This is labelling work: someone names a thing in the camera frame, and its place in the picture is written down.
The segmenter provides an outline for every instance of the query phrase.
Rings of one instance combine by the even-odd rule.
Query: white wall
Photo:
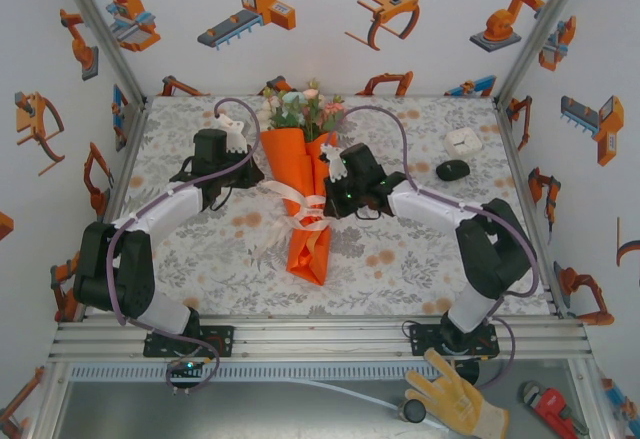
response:
[[[608,327],[589,327],[589,338],[604,373],[636,402],[640,401],[637,358],[640,252],[623,257],[616,266],[616,217],[622,218],[622,242],[640,239],[640,16],[633,5],[640,0],[570,0],[561,19],[576,15],[576,35],[568,56],[555,72],[538,64],[529,69],[516,97],[533,98],[531,140],[521,152],[527,171],[539,166],[562,183],[551,257],[563,267],[591,274],[604,289],[616,321]],[[596,142],[589,133],[560,118],[563,95],[596,111],[611,95],[620,98],[625,124],[618,133],[618,154],[602,167],[596,161]],[[522,135],[522,121],[514,137]],[[541,227],[546,227],[538,207]],[[587,291],[572,298],[572,310],[595,310]]]
[[[116,154],[111,119],[112,87],[117,82],[100,51],[99,75],[80,78],[73,57],[71,35],[60,24],[59,9],[77,12],[72,0],[0,0],[0,211],[13,218],[15,230],[0,242],[0,407],[30,379],[49,352],[56,324],[49,269],[64,264],[80,246],[82,231],[94,220],[89,194],[82,181],[89,141],[102,151],[114,175],[124,160]],[[91,32],[80,25],[88,45],[96,45]],[[57,108],[65,131],[50,141],[65,159],[41,177],[49,159],[15,129],[14,93],[34,91]],[[45,114],[53,130],[53,119]],[[102,172],[94,183],[107,187]]]
[[[112,0],[95,1],[104,8]],[[441,95],[465,80],[491,74],[498,76],[497,91],[524,44],[487,53],[469,41],[511,0],[420,0],[421,16],[411,35],[402,41],[380,30],[377,52],[344,34],[366,37],[371,13],[357,0],[281,1],[296,9],[295,29],[270,24],[216,51],[197,37],[239,11],[240,0],[142,0],[157,16],[162,39],[145,51],[123,54],[146,94],[157,94],[169,74],[216,94],[255,93],[278,74],[298,87],[315,76],[325,90],[355,93],[371,76],[413,70],[409,94]],[[533,11],[525,6],[515,30],[526,38],[534,23]],[[381,86],[379,93],[393,91],[395,84]]]

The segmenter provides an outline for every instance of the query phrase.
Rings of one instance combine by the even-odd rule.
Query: red pipe wrench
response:
[[[525,382],[520,390],[520,400],[531,407],[562,439],[579,439],[589,429],[580,422],[560,392],[546,388],[535,381]]]

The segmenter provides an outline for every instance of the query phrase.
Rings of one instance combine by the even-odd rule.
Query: flower bouquet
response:
[[[263,95],[258,118],[268,122],[269,130],[261,134],[262,147],[277,181],[265,185],[283,196],[288,214],[276,222],[272,237],[278,240],[292,229],[287,271],[321,286],[327,277],[331,231],[322,215],[329,168],[320,160],[320,148],[344,114],[343,101],[334,96],[328,102],[315,81],[304,92],[265,89]],[[331,144],[336,144],[335,134]]]

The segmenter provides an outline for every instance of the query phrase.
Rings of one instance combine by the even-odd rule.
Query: pink flower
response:
[[[330,102],[329,104],[324,106],[324,112],[327,115],[337,114],[339,112],[344,112],[344,111],[345,111],[344,106],[338,102]]]

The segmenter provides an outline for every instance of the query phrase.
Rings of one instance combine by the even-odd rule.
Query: white cable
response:
[[[365,394],[360,394],[359,392],[351,391],[349,389],[345,389],[344,387],[334,386],[333,384],[326,384],[324,382],[316,382],[316,381],[308,381],[306,379],[280,379],[277,382],[291,382],[294,384],[302,384],[305,386],[312,387],[320,387],[322,389],[329,389],[330,391],[339,392],[341,394],[346,394],[348,396],[355,397],[357,399],[362,399],[363,401],[368,401],[373,404],[377,404],[382,407],[386,407],[387,409],[391,409],[393,411],[398,411],[398,406],[394,406],[390,402],[383,401],[381,399],[376,399],[375,397],[367,396]],[[427,417],[424,418],[422,424],[427,424],[435,429],[441,429],[443,431],[448,431],[449,428],[439,422],[432,421]]]

